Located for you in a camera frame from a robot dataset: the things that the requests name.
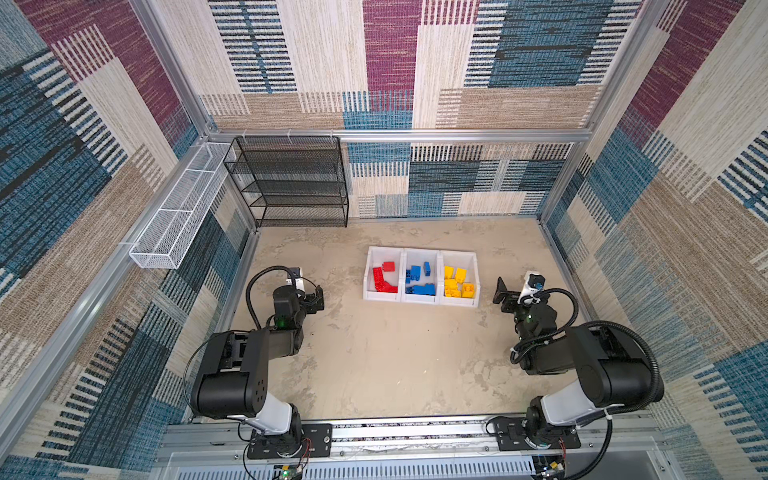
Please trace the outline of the yellow lego bottom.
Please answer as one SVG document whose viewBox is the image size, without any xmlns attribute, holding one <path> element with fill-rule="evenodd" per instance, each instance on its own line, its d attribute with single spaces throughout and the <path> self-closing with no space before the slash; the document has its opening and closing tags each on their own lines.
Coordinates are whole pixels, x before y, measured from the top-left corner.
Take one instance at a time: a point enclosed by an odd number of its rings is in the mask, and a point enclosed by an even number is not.
<svg viewBox="0 0 768 480">
<path fill-rule="evenodd" d="M 472 283 L 464 283 L 462 285 L 462 297 L 473 299 L 475 297 L 475 285 Z"/>
</svg>

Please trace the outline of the long red lego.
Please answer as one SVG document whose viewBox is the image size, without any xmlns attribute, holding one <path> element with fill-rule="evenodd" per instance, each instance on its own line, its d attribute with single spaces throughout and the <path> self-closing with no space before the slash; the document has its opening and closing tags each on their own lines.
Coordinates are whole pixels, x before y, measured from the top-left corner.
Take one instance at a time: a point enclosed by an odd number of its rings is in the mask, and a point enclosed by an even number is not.
<svg viewBox="0 0 768 480">
<path fill-rule="evenodd" d="M 383 277 L 383 270 L 381 267 L 374 267 L 372 269 L 373 277 L 374 277 L 374 286 L 377 292 L 385 292 L 386 291 L 386 282 Z"/>
</svg>

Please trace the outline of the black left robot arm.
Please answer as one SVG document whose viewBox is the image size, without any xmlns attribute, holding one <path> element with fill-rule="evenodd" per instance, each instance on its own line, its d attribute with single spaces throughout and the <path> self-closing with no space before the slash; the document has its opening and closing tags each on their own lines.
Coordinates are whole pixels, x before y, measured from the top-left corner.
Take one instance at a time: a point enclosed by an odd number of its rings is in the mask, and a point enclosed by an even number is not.
<svg viewBox="0 0 768 480">
<path fill-rule="evenodd" d="M 274 314 L 258 320 L 252 288 L 263 276 L 281 272 L 287 282 L 272 294 Z M 269 363 L 299 353 L 304 322 L 324 309 L 323 290 L 298 267 L 271 266 L 246 285 L 246 306 L 255 327 L 218 332 L 192 354 L 200 357 L 187 402 L 198 417 L 232 420 L 252 430 L 245 454 L 251 458 L 296 458 L 310 453 L 312 439 L 303 429 L 298 408 L 268 391 Z"/>
</svg>

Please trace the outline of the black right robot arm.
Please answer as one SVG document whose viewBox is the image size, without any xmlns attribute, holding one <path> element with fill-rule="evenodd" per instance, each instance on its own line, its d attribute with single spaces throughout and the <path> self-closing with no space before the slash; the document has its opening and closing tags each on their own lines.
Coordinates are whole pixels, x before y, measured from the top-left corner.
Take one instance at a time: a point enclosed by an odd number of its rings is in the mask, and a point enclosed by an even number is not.
<svg viewBox="0 0 768 480">
<path fill-rule="evenodd" d="M 573 310 L 558 325 L 549 304 L 556 292 L 536 272 L 526 275 L 519 291 L 508 289 L 503 280 L 496 284 L 493 301 L 513 316 L 518 335 L 511 363 L 530 376 L 577 375 L 561 390 L 535 397 L 524 414 L 496 416 L 486 423 L 502 451 L 577 448 L 578 428 L 643 410 L 664 396 L 658 360 L 637 332 L 611 321 L 578 324 L 579 303 L 568 290 L 561 293 Z"/>
</svg>

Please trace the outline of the right white plastic bin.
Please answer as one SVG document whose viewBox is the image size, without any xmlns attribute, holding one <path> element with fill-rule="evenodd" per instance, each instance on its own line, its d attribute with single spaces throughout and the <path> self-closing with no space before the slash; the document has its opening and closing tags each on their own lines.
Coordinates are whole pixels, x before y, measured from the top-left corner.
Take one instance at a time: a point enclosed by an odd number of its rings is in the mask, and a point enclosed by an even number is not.
<svg viewBox="0 0 768 480">
<path fill-rule="evenodd" d="M 442 288 L 441 291 L 438 293 L 438 303 L 440 305 L 445 306 L 452 306 L 452 307 L 467 307 L 467 308 L 476 308 L 479 305 L 480 300 L 480 293 L 481 293 L 481 282 L 480 282 L 480 276 L 479 276 L 479 269 L 478 269 L 478 262 L 477 262 L 477 256 L 474 252 L 464 252 L 464 251 L 450 251 L 450 250 L 440 250 L 438 252 L 438 265 L 439 265 L 439 271 L 442 273 Z M 475 297 L 473 299 L 469 298 L 446 298 L 444 295 L 444 267 L 449 266 L 454 268 L 454 277 L 452 279 L 456 279 L 456 269 L 457 268 L 463 268 L 467 270 L 467 276 L 464 283 L 472 283 L 475 285 Z"/>
</svg>

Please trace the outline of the white plastic bin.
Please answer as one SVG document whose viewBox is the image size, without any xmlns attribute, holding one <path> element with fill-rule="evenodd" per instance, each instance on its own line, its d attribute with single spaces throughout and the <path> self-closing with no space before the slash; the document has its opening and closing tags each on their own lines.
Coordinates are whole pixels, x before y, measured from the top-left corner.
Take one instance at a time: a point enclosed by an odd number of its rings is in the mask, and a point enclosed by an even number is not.
<svg viewBox="0 0 768 480">
<path fill-rule="evenodd" d="M 366 258 L 366 270 L 363 280 L 363 298 L 371 301 L 400 302 L 402 300 L 402 291 L 400 290 L 401 256 L 404 253 L 403 248 L 371 246 L 368 249 Z M 377 292 L 374 286 L 374 277 L 372 269 L 381 267 L 384 262 L 392 261 L 396 264 L 394 272 L 384 272 L 383 277 L 386 282 L 398 287 L 396 294 Z"/>
<path fill-rule="evenodd" d="M 400 290 L 402 291 L 402 300 L 405 303 L 415 303 L 415 304 L 430 304 L 430 305 L 437 305 L 438 304 L 438 293 L 441 291 L 442 288 L 442 273 L 439 271 L 439 265 L 438 265 L 438 251 L 437 250 L 428 250 L 428 249 L 414 249 L 414 248 L 406 248 L 404 250 L 404 253 L 401 256 L 401 273 L 400 273 Z M 430 263 L 431 266 L 431 276 L 425 276 L 423 271 L 423 264 L 427 261 Z M 405 283 L 405 272 L 407 269 L 410 269 L 412 266 L 418 265 L 421 267 L 421 276 L 420 280 L 418 282 L 411 282 L 409 285 L 406 285 Z M 405 288 L 409 286 L 416 286 L 421 285 L 424 286 L 428 283 L 434 283 L 436 285 L 436 295 L 435 296 L 427 296 L 427 295 L 415 295 L 415 294 L 406 294 Z"/>
<path fill-rule="evenodd" d="M 474 252 L 464 252 L 464 251 L 450 251 L 450 250 L 440 250 L 438 252 L 438 265 L 439 265 L 439 271 L 442 273 L 442 288 L 441 291 L 438 293 L 438 303 L 440 305 L 445 306 L 452 306 L 452 307 L 467 307 L 467 308 L 476 308 L 479 305 L 480 300 L 480 293 L 481 293 L 481 282 L 480 282 L 480 276 L 479 276 L 479 269 L 478 269 L 478 262 L 477 262 L 477 256 Z M 467 276 L 464 283 L 472 283 L 475 285 L 475 297 L 473 299 L 469 298 L 446 298 L 444 295 L 444 267 L 449 266 L 454 268 L 454 277 L 452 279 L 456 279 L 456 269 L 457 268 L 463 268 L 467 270 Z"/>
</svg>

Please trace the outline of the left white plastic bin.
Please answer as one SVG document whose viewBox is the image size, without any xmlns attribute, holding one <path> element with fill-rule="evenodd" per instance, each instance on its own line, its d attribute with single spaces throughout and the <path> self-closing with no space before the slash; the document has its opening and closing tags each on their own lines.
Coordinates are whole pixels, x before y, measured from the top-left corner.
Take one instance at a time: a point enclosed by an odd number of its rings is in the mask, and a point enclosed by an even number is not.
<svg viewBox="0 0 768 480">
<path fill-rule="evenodd" d="M 371 246 L 368 249 L 366 258 L 366 270 L 363 280 L 363 298 L 371 301 L 400 302 L 402 300 L 402 291 L 400 290 L 401 256 L 404 253 L 403 248 Z M 381 267 L 384 262 L 392 261 L 396 264 L 394 272 L 384 272 L 383 277 L 386 282 L 398 287 L 396 294 L 377 292 L 374 286 L 374 277 L 372 269 Z"/>
</svg>

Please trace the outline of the middle white plastic bin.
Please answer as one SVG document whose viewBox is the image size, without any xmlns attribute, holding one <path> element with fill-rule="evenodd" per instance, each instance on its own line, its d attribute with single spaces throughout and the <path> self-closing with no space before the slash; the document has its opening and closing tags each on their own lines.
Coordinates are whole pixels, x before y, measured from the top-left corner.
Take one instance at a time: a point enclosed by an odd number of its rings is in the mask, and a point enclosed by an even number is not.
<svg viewBox="0 0 768 480">
<path fill-rule="evenodd" d="M 406 248 L 404 250 L 404 253 L 401 256 L 401 273 L 400 273 L 400 290 L 402 291 L 402 300 L 405 303 L 415 303 L 415 304 L 430 304 L 430 305 L 437 305 L 438 304 L 438 293 L 441 291 L 442 288 L 442 273 L 439 271 L 439 265 L 438 265 L 438 251 L 437 250 L 428 250 L 428 249 L 414 249 L 414 248 Z M 425 276 L 423 271 L 423 264 L 427 261 L 430 263 L 431 266 L 431 276 Z M 421 276 L 420 280 L 418 282 L 411 282 L 409 285 L 406 285 L 405 283 L 405 272 L 407 269 L 410 269 L 412 266 L 418 265 L 421 267 Z M 436 285 L 436 295 L 435 296 L 427 296 L 427 295 L 415 295 L 415 294 L 406 294 L 405 288 L 409 286 L 416 286 L 421 285 L 424 286 L 428 283 L 434 283 Z"/>
</svg>

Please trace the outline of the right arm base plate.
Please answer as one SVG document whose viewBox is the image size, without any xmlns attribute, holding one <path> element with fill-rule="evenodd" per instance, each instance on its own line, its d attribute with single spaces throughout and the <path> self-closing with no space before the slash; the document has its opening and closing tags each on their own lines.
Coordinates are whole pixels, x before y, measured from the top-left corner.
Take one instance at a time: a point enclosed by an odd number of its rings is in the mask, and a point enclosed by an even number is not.
<svg viewBox="0 0 768 480">
<path fill-rule="evenodd" d="M 504 452 L 527 450 L 566 450 L 582 446 L 575 427 L 553 426 L 546 422 L 528 423 L 522 416 L 495 416 L 486 421 L 486 433 Z"/>
</svg>

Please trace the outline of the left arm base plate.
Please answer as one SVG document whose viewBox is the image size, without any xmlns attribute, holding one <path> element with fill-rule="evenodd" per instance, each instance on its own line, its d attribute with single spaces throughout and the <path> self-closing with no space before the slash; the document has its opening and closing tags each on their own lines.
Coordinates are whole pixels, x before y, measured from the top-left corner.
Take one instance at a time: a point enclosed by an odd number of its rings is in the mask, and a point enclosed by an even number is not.
<svg viewBox="0 0 768 480">
<path fill-rule="evenodd" d="M 245 456 L 248 460 L 327 458 L 332 440 L 333 426 L 330 423 L 290 427 L 281 435 L 263 435 L 254 431 Z"/>
</svg>

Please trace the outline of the aluminium front rail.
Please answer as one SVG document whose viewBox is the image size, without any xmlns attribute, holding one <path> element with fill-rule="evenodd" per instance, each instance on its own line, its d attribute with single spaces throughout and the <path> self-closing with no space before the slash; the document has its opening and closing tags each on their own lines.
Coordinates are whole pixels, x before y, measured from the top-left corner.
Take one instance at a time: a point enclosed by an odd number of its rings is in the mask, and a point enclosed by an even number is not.
<svg viewBox="0 0 768 480">
<path fill-rule="evenodd" d="M 592 479 L 681 479 L 682 468 L 646 412 L 617 416 L 605 436 L 599 420 L 530 450 L 495 435 L 492 415 L 307 421 L 309 456 L 258 459 L 233 423 L 167 429 L 153 479 L 563 479 L 595 458 Z"/>
</svg>

